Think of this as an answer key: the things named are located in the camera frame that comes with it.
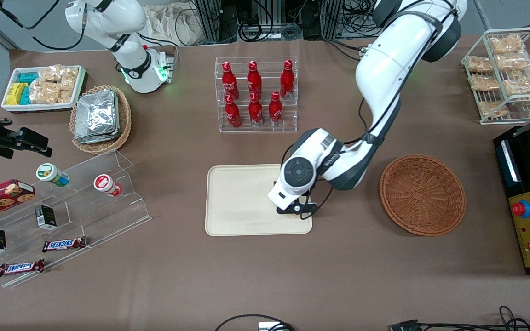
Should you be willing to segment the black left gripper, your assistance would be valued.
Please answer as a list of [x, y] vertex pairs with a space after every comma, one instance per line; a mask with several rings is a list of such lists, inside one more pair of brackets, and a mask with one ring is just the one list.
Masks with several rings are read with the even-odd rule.
[[276, 212], [280, 215], [294, 214], [300, 218], [310, 218], [318, 212], [319, 207], [316, 202], [311, 201], [310, 196], [301, 196], [294, 200], [286, 209], [278, 207]]

